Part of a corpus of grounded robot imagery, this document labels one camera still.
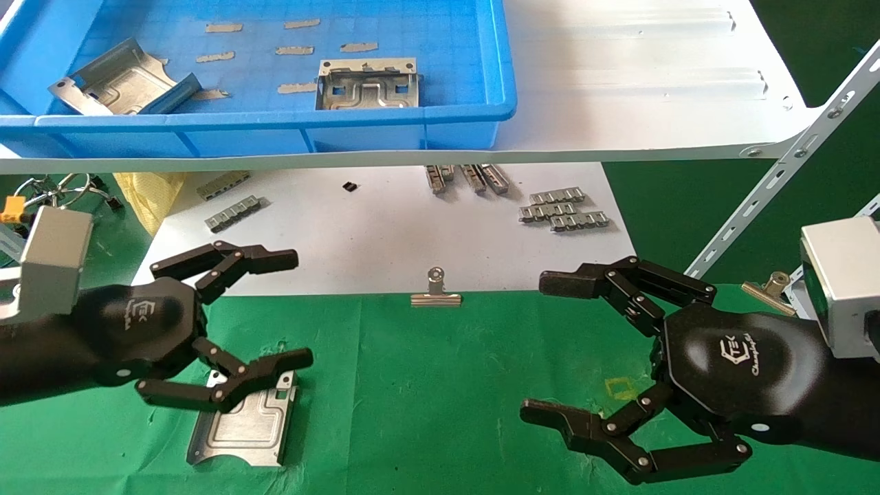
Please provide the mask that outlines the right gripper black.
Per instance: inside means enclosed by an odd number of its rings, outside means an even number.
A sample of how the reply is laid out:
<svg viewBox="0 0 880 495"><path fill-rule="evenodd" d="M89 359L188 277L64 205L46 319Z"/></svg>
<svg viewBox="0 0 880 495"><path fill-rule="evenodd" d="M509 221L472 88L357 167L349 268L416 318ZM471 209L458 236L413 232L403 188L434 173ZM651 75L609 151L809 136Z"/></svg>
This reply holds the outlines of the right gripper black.
<svg viewBox="0 0 880 495"><path fill-rule="evenodd" d="M641 335L658 336L659 379L672 388L657 383L609 419L557 402L520 405L525 423L557 430L570 451L601 458L631 485L735 471L752 456L736 435L878 460L878 363L834 357L814 320L724 312L710 306L713 285L636 256L542 272L538 291L602 298ZM666 318L650 296L685 308ZM669 407L709 441L636 445L631 436Z"/></svg>

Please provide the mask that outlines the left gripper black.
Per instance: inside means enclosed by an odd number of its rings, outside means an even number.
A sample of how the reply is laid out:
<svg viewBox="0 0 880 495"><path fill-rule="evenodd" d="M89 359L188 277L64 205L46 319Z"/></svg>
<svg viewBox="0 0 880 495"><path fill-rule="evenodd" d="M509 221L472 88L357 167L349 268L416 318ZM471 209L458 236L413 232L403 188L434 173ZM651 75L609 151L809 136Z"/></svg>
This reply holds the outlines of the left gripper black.
<svg viewBox="0 0 880 495"><path fill-rule="evenodd" d="M135 390L148 404L229 413L248 395L274 388L283 373L308 369L314 355L299 348L246 364L202 337L207 326L202 304L213 304L246 274L286 272L298 264L295 250L215 241L151 264L153 278L180 282L85 289L69 314L4 324L2 404L139 380ZM200 274L195 289L181 283ZM222 372L226 382L196 386L164 380L196 356Z"/></svg>

